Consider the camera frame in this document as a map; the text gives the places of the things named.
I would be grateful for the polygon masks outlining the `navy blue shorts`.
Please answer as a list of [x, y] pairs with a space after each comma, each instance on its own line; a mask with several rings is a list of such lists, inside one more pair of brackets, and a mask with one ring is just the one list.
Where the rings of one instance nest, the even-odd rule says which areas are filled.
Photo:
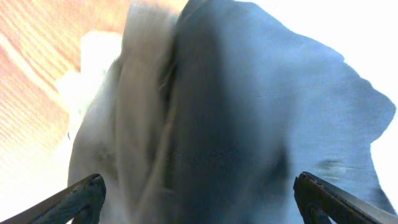
[[392, 211], [371, 144], [396, 108], [338, 52], [253, 3], [189, 1], [176, 61], [165, 214], [152, 223], [302, 223], [303, 171]]

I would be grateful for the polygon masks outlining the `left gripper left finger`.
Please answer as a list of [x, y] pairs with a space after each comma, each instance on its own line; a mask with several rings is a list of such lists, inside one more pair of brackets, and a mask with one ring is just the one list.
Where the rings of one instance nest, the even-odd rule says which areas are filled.
[[98, 224], [106, 198], [100, 174], [91, 174], [2, 224]]

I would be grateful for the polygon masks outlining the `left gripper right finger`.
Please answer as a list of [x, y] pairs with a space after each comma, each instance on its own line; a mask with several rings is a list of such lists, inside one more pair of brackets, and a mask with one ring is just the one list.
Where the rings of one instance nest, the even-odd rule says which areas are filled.
[[397, 216], [309, 173], [295, 178], [294, 197], [304, 224], [397, 224]]

